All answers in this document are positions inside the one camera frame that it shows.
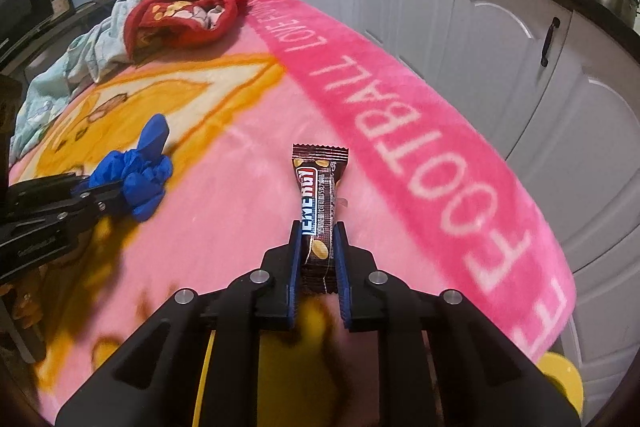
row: brown snack wrapper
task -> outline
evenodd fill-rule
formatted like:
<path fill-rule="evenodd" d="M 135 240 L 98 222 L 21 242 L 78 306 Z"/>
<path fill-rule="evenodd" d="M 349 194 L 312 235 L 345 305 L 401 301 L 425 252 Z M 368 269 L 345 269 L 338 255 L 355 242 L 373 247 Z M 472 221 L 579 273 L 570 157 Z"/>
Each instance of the brown snack wrapper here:
<path fill-rule="evenodd" d="M 302 197 L 302 289 L 334 293 L 335 187 L 347 166 L 349 150 L 295 144 L 291 158 Z"/>

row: light blue patterned fabric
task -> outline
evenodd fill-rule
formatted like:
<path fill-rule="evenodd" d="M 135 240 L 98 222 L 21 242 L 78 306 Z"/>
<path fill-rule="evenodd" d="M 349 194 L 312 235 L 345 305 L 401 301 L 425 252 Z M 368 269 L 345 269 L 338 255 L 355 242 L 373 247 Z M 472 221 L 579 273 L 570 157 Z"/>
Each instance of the light blue patterned fabric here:
<path fill-rule="evenodd" d="M 140 1 L 117 0 L 109 17 L 74 39 L 65 54 L 29 84 L 11 139 L 9 165 L 40 143 L 49 125 L 76 96 L 93 82 L 103 81 L 119 64 L 130 64 L 124 23 Z"/>

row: red cloth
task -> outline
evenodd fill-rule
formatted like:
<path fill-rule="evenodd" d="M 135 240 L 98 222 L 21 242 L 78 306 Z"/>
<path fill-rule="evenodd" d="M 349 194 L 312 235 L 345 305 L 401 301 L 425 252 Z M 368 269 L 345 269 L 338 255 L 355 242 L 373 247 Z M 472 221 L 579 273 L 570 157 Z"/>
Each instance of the red cloth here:
<path fill-rule="evenodd" d="M 247 1 L 142 0 L 124 24 L 127 55 L 133 58 L 137 47 L 158 39 L 162 45 L 175 48 L 213 42 L 228 31 Z"/>

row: yellow strip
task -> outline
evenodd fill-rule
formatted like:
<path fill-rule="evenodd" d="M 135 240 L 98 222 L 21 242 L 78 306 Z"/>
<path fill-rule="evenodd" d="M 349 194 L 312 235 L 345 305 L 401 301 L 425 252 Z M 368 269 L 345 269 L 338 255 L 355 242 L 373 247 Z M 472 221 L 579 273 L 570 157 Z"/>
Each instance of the yellow strip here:
<path fill-rule="evenodd" d="M 200 375 L 200 385 L 198 386 L 198 394 L 196 395 L 196 407 L 193 410 L 193 423 L 191 427 L 200 425 L 200 410 L 202 409 L 202 397 L 204 396 L 204 386 L 207 383 L 207 373 L 209 372 L 209 362 L 211 361 L 211 351 L 213 350 L 213 338 L 216 336 L 215 331 L 211 331 L 209 336 L 209 344 L 204 354 L 204 362 L 202 363 L 202 374 Z"/>

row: black cabinet handle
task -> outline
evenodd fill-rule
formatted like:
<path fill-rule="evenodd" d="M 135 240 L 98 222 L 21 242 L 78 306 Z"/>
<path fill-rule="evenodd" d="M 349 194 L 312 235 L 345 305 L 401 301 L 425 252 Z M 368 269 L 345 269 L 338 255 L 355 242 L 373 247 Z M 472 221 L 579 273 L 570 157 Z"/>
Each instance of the black cabinet handle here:
<path fill-rule="evenodd" d="M 558 17 L 554 17 L 551 21 L 551 26 L 549 26 L 549 29 L 546 32 L 545 44 L 542 46 L 542 58 L 540 59 L 540 64 L 542 64 L 543 68 L 546 68 L 549 65 L 549 59 L 546 58 L 546 54 L 548 54 L 549 48 L 551 47 L 551 40 L 554 38 L 554 30 L 559 27 L 560 19 Z"/>

